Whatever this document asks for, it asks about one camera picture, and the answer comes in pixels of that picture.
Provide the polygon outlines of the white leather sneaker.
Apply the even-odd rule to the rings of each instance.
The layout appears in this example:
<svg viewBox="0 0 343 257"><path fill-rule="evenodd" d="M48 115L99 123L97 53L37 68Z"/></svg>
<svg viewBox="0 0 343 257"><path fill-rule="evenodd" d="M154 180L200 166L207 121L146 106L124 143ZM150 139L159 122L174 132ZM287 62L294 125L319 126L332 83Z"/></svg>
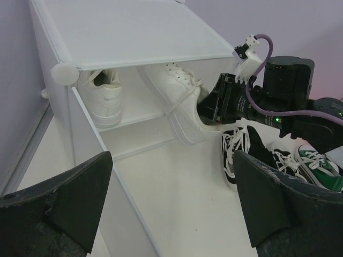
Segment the white leather sneaker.
<svg viewBox="0 0 343 257"><path fill-rule="evenodd" d="M121 121L123 92L115 69L82 71L77 90L96 127L113 127Z"/></svg>
<svg viewBox="0 0 343 257"><path fill-rule="evenodd" d="M152 64L137 67L145 85L158 98L171 129L187 146L218 137L223 125L206 125L197 111L197 104L209 92L194 73L177 63Z"/></svg>

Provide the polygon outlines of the black white canvas sneaker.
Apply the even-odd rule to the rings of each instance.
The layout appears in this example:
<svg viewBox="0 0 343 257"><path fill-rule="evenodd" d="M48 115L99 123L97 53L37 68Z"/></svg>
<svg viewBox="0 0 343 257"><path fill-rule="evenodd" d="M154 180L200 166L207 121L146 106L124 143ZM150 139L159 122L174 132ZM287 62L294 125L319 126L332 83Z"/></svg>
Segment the black white canvas sneaker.
<svg viewBox="0 0 343 257"><path fill-rule="evenodd" d="M221 136L223 170L229 188L233 191L237 191L233 155L237 150L242 150L243 152L248 153L250 146L251 143L247 126L225 131Z"/></svg>

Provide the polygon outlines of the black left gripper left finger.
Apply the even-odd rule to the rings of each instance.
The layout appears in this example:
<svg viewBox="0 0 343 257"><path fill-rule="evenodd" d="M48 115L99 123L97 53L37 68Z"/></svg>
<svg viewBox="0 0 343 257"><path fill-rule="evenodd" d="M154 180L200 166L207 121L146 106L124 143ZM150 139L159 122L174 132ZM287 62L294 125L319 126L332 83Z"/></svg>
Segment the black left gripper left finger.
<svg viewBox="0 0 343 257"><path fill-rule="evenodd" d="M1 256L91 253L113 160L102 152L38 184L1 197Z"/></svg>

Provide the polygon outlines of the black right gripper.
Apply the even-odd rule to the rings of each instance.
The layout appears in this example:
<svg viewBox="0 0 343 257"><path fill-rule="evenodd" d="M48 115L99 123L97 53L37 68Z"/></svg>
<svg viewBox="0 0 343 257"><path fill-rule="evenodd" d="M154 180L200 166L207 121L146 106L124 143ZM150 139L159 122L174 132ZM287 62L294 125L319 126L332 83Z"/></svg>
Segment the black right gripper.
<svg viewBox="0 0 343 257"><path fill-rule="evenodd" d="M252 107L245 88L245 83L236 82L233 74L220 74L212 91L197 104L202 122L205 125L231 124L244 118L266 124L267 116Z"/></svg>

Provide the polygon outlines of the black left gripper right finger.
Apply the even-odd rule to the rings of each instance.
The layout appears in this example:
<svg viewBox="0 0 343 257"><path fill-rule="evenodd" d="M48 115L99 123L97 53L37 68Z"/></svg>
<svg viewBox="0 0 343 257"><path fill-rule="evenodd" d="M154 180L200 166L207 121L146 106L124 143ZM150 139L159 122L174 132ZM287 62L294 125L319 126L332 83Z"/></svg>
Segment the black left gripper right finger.
<svg viewBox="0 0 343 257"><path fill-rule="evenodd" d="M258 256L342 256L342 193L234 153L237 190Z"/></svg>

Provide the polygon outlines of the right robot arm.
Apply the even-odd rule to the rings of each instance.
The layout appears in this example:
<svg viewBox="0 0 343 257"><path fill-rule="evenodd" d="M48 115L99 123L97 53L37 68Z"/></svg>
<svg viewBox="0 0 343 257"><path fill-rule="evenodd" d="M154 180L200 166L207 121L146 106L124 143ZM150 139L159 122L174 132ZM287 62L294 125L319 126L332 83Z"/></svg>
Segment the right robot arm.
<svg viewBox="0 0 343 257"><path fill-rule="evenodd" d="M321 154L342 146L342 102L310 99L315 64L293 56L271 57L264 69L263 85L256 75L246 82L222 73L197 111L208 125L233 124L244 118L279 130L279 137L301 138Z"/></svg>

